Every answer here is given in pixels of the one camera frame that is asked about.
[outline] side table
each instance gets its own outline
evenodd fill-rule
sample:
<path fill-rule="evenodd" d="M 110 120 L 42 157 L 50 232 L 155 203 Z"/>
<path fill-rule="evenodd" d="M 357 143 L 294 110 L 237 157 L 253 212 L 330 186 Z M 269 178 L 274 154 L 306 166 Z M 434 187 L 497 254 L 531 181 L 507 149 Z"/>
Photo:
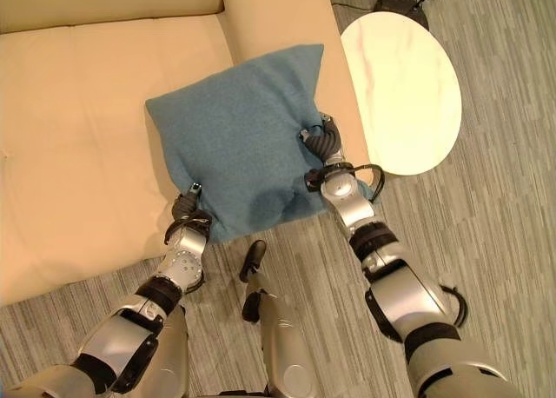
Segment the side table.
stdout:
<path fill-rule="evenodd" d="M 410 18 L 378 11 L 352 22 L 341 40 L 371 162 L 396 175 L 442 162 L 460 131 L 461 94 L 433 35 Z"/>

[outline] blue cushion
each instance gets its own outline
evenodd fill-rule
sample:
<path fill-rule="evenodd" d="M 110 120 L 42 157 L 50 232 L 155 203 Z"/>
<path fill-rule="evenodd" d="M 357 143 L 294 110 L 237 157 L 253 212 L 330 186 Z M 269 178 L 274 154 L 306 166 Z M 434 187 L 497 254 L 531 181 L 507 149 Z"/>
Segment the blue cushion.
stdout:
<path fill-rule="evenodd" d="M 147 101 L 175 185 L 202 185 L 211 242 L 323 210 L 303 181 L 322 164 L 298 138 L 321 124 L 313 98 L 322 51 L 294 46 Z"/>

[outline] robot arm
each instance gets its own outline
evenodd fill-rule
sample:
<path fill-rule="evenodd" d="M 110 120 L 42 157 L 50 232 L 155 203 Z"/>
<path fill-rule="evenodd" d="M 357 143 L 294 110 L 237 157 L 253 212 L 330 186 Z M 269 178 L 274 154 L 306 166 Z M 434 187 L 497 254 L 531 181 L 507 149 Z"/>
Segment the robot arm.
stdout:
<path fill-rule="evenodd" d="M 166 233 L 169 245 L 156 272 L 83 341 L 77 359 L 39 372 L 7 391 L 8 397 L 94 397 L 125 394 L 141 380 L 157 337 L 182 295 L 202 281 L 201 256 L 211 217 L 196 209 L 201 186 L 179 196 Z"/>
<path fill-rule="evenodd" d="M 346 163 L 334 120 L 323 115 L 323 131 L 301 139 L 324 163 L 306 174 L 361 262 L 369 282 L 367 305 L 382 334 L 404 344 L 414 396 L 464 398 L 519 397 L 504 375 L 450 322 L 440 286 L 407 252 L 359 191 L 353 166 Z"/>

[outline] sofa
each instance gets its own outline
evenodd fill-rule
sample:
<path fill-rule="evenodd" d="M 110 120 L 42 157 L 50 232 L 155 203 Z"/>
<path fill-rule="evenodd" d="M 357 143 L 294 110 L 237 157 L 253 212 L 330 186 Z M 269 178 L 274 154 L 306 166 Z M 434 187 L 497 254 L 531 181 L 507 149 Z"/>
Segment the sofa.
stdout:
<path fill-rule="evenodd" d="M 0 304 L 162 254 L 145 100 L 298 43 L 325 44 L 317 107 L 367 163 L 329 0 L 0 0 Z"/>

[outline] gray carpet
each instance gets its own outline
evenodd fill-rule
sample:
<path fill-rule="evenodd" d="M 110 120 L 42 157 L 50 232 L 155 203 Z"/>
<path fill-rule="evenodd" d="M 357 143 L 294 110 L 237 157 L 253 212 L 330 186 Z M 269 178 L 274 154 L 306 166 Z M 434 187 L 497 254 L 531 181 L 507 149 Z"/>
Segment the gray carpet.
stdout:
<path fill-rule="evenodd" d="M 341 29 L 363 13 L 334 10 Z M 556 396 L 556 0 L 430 0 L 426 11 L 460 79 L 460 137 L 435 170 L 391 179 L 381 213 L 435 277 L 467 295 L 462 334 L 524 396 Z M 366 283 L 329 216 L 208 249 L 208 283 L 185 300 L 192 396 L 264 388 L 258 330 L 240 318 L 235 278 L 256 237 L 268 241 L 263 269 L 301 322 L 321 396 L 411 396 L 402 349 L 372 322 Z M 155 265 L 1 308 L 2 382 L 70 361 Z"/>

